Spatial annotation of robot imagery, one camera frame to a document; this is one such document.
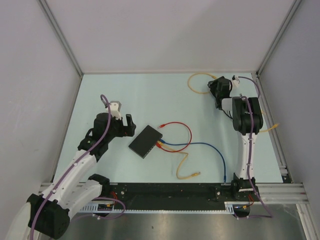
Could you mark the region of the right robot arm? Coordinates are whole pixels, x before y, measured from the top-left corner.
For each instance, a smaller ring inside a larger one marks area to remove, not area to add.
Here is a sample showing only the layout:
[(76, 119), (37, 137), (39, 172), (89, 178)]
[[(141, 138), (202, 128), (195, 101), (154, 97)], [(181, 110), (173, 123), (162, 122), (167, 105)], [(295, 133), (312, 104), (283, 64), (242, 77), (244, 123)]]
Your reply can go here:
[(239, 83), (236, 76), (231, 80), (221, 76), (209, 81), (207, 86), (215, 98), (215, 107), (231, 114), (233, 129), (237, 132), (238, 160), (230, 194), (235, 200), (242, 201), (249, 193), (257, 191), (253, 164), (254, 147), (264, 120), (258, 97), (231, 96), (232, 90)]

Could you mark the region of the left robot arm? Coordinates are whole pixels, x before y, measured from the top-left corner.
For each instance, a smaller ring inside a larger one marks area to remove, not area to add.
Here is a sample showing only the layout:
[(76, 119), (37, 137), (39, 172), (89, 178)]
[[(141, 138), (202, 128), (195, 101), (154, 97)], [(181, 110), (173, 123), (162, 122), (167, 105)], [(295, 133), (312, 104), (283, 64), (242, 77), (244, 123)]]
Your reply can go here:
[(110, 180), (99, 174), (93, 174), (80, 189), (76, 187), (108, 150), (114, 138), (134, 136), (136, 125), (132, 116), (126, 114), (125, 118), (126, 125), (118, 111), (99, 113), (62, 175), (41, 194), (32, 194), (27, 199), (30, 203), (29, 239), (34, 238), (35, 231), (59, 239), (72, 218), (87, 203), (110, 196)]

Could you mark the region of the black network switch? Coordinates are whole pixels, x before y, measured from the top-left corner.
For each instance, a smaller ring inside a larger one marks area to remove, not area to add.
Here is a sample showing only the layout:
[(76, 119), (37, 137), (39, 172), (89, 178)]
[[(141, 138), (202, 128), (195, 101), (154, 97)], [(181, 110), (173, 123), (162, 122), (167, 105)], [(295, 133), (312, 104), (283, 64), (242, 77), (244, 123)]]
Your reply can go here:
[(155, 128), (147, 125), (129, 144), (129, 149), (144, 159), (163, 135)]

